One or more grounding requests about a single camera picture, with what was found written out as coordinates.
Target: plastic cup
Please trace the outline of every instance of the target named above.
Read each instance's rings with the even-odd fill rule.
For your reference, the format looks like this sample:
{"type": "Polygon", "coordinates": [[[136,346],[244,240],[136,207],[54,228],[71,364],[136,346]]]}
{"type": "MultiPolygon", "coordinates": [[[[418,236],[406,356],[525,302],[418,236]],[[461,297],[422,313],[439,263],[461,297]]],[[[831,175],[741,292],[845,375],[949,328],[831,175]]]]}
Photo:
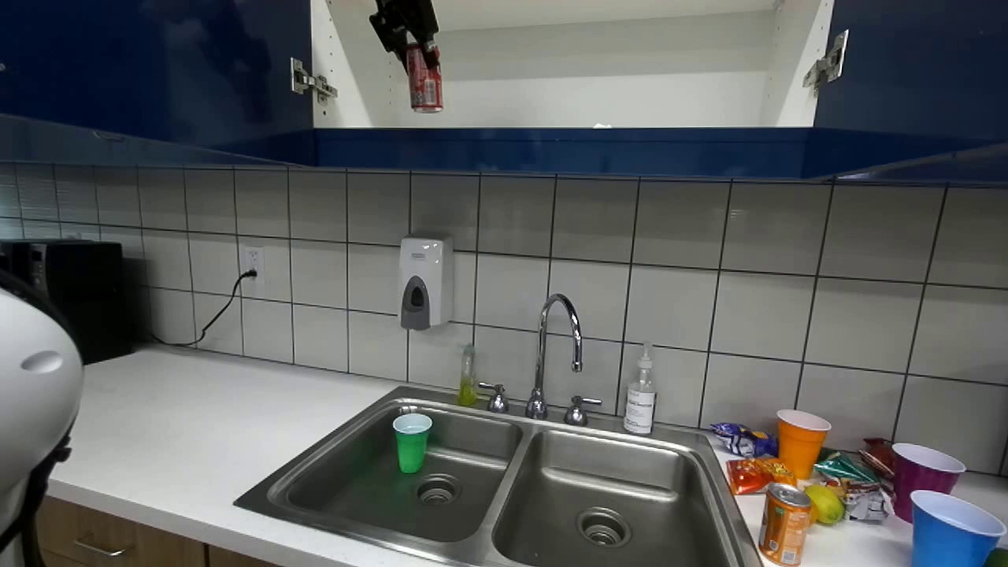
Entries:
{"type": "Polygon", "coordinates": [[[782,439],[779,459],[796,479],[810,479],[827,433],[831,433],[831,425],[821,416],[799,413],[799,409],[782,409],[779,413],[779,439],[782,439]]]}
{"type": "Polygon", "coordinates": [[[392,421],[397,433],[397,463],[402,475],[415,475],[427,458],[433,418],[422,413],[406,413],[392,421]]]}
{"type": "Polygon", "coordinates": [[[890,443],[896,454],[896,498],[890,508],[900,520],[914,522],[910,491],[951,491],[966,467],[941,451],[922,443],[890,443]]]}
{"type": "Polygon", "coordinates": [[[1004,522],[956,494],[914,491],[910,567],[984,567],[1004,536],[1004,522]]]}

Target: purple cup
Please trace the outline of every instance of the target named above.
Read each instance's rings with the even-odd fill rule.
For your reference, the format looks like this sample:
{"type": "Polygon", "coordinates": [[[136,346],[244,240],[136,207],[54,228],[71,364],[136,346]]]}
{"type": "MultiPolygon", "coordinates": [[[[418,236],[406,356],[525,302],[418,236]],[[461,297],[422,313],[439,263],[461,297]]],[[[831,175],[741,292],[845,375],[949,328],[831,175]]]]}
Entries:
{"type": "Polygon", "coordinates": [[[896,498],[890,508],[900,520],[914,522],[910,491],[951,491],[966,467],[941,451],[922,443],[890,443],[896,454],[896,498]]]}

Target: blue cup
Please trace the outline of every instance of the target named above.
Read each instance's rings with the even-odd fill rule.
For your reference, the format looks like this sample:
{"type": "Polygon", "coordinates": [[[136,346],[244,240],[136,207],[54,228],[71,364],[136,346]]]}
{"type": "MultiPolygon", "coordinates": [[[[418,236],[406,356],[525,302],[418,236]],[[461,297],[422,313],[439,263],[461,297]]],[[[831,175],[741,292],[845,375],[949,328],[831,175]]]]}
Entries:
{"type": "Polygon", "coordinates": [[[914,491],[914,561],[910,567],[984,567],[1004,536],[1004,522],[941,491],[914,491]]]}

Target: green cup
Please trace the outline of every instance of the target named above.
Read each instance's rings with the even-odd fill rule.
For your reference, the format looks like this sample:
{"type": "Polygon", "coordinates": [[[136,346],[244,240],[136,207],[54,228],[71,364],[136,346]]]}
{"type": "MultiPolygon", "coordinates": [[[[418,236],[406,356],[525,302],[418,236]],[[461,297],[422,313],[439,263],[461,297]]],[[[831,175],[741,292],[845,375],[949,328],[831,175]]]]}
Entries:
{"type": "Polygon", "coordinates": [[[433,418],[422,413],[406,413],[392,421],[397,433],[397,459],[402,475],[415,475],[427,458],[433,418]]]}

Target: power cord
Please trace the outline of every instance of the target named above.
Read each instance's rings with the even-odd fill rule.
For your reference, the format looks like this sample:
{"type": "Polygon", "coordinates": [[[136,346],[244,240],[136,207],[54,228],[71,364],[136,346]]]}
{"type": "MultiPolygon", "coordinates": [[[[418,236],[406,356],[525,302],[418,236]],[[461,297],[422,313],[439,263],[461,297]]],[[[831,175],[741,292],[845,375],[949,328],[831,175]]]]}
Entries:
{"type": "Polygon", "coordinates": [[[209,338],[209,330],[224,318],[224,313],[229,308],[229,302],[238,297],[244,280],[256,280],[256,276],[259,276],[259,270],[244,270],[244,274],[232,280],[226,302],[222,305],[222,313],[218,313],[209,325],[201,325],[201,330],[197,330],[194,340],[171,342],[171,340],[157,338],[153,330],[149,330],[150,340],[157,340],[157,342],[165,342],[165,346],[197,346],[197,342],[209,338]]]}

